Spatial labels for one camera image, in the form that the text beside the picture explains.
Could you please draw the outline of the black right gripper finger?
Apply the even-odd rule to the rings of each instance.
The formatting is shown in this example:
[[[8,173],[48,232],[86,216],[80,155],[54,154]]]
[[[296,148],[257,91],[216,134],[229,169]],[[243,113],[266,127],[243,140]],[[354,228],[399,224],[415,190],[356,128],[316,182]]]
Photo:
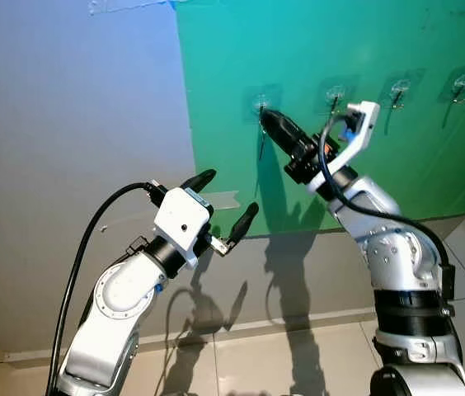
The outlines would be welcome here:
[[[277,110],[261,110],[260,125],[277,146],[297,146],[302,130],[292,118]]]
[[[295,151],[295,125],[286,122],[263,122],[262,129],[285,154]]]

